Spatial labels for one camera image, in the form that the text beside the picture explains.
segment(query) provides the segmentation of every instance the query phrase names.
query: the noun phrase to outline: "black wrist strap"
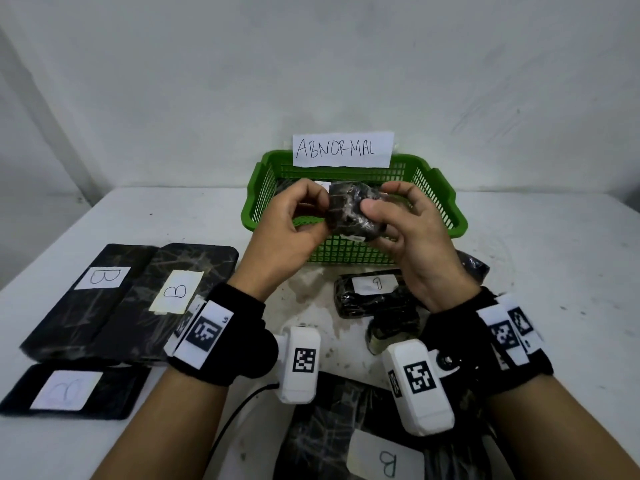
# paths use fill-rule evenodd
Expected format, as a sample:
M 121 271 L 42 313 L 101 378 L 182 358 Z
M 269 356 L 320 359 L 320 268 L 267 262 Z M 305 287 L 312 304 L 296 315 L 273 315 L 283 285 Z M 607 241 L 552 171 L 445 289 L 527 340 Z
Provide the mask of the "black wrist strap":
M 539 374 L 553 375 L 551 362 L 542 349 L 525 352 L 508 311 L 496 298 L 483 287 L 461 305 L 430 315 L 420 336 L 429 350 L 437 349 L 459 360 L 461 369 L 473 380 L 473 389 L 483 396 L 513 389 Z M 486 316 L 486 311 L 496 310 L 490 308 L 493 306 L 502 310 L 505 321 L 487 325 L 478 311 Z M 519 355 L 514 354 L 515 347 L 519 347 Z
M 220 386 L 229 386 L 240 375 L 262 377 L 278 359 L 278 344 L 265 329 L 263 312 L 264 303 L 226 283 L 217 285 L 169 357 L 169 364 Z

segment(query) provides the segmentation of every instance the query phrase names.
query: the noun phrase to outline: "forearm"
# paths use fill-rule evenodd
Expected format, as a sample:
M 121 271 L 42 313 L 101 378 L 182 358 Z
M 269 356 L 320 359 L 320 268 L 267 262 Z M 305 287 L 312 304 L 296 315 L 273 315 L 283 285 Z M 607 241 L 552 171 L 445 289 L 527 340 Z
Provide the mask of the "forearm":
M 640 479 L 629 455 L 551 376 L 496 394 L 487 405 L 528 479 Z
M 92 478 L 201 479 L 227 391 L 167 368 Z

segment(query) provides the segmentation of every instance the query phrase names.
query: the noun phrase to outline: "person's right hand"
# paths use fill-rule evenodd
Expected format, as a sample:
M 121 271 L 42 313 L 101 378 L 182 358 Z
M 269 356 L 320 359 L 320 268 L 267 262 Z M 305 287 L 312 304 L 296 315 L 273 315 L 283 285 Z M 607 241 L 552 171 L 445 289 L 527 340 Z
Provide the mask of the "person's right hand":
M 414 184 L 387 182 L 382 192 L 406 197 L 413 208 L 365 199 L 360 209 L 375 222 L 387 224 L 387 235 L 371 245 L 388 254 L 402 270 L 413 295 L 432 313 L 442 312 L 473 298 L 480 286 L 460 263 L 435 204 Z

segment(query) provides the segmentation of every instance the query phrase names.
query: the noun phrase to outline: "white table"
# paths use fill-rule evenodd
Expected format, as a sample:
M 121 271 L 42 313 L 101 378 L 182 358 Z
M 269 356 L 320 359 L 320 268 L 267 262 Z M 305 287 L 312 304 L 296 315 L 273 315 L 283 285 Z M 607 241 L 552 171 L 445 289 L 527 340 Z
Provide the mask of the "white table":
M 0 397 L 32 364 L 21 341 L 106 244 L 198 242 L 242 254 L 251 238 L 240 222 L 245 196 L 244 189 L 128 188 L 105 197 L 0 292 Z M 492 266 L 490 288 L 517 293 L 557 377 L 640 461 L 640 214 L 599 194 L 459 193 L 458 202 L 469 231 L 456 246 Z M 347 270 L 304 268 L 269 298 L 265 318 L 270 330 L 316 326 L 322 370 L 383 385 L 379 358 L 364 345 L 366 320 L 335 312 L 332 282 Z M 152 372 L 138 405 L 161 372 Z M 232 388 L 230 403 L 242 394 Z M 2 476 L 86 479 L 125 423 L 2 418 Z

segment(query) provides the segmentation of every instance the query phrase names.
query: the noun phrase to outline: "black cable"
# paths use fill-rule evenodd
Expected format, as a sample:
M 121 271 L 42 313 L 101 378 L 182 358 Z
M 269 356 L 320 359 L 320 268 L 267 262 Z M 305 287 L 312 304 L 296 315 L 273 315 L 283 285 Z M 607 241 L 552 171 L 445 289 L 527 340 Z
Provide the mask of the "black cable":
M 251 401 L 256 395 L 260 394 L 262 391 L 266 391 L 266 390 L 269 390 L 269 389 L 277 389 L 278 387 L 280 387 L 280 383 L 279 382 L 276 383 L 276 384 L 268 384 L 267 386 L 260 387 L 260 389 L 258 389 L 256 391 L 253 391 L 251 394 L 249 394 L 249 397 L 247 397 L 242 402 L 242 404 L 240 404 L 236 408 L 236 410 L 233 412 L 233 414 L 231 414 L 231 417 L 227 420 L 227 422 L 225 423 L 224 427 L 220 431 L 220 434 L 216 438 L 215 443 L 213 443 L 213 446 L 211 447 L 211 451 L 209 451 L 209 457 L 207 459 L 207 466 L 209 466 L 209 464 L 211 463 L 211 459 L 213 458 L 213 453 L 215 453 L 216 448 L 218 447 L 218 444 L 220 443 L 220 440 L 222 439 L 222 436 L 225 434 L 225 431 L 227 430 L 229 425 L 231 425 L 231 421 L 233 421 L 236 418 L 236 416 L 238 416 L 238 413 L 242 410 L 242 408 L 244 408 L 249 401 Z

